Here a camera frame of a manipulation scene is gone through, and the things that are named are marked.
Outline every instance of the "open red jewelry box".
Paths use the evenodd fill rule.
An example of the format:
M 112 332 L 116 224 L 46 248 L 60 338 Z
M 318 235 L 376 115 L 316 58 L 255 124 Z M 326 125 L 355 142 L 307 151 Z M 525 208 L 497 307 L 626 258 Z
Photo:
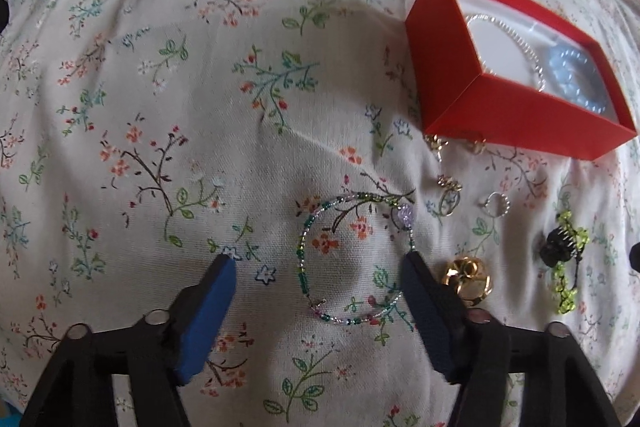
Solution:
M 539 92 L 534 84 L 489 73 L 460 0 L 415 0 L 405 24 L 425 134 L 484 139 L 584 160 L 599 158 L 637 135 L 618 81 L 593 38 L 532 0 L 488 2 L 588 52 L 607 91 L 607 115 L 548 89 Z M 497 40 L 494 34 L 488 45 Z

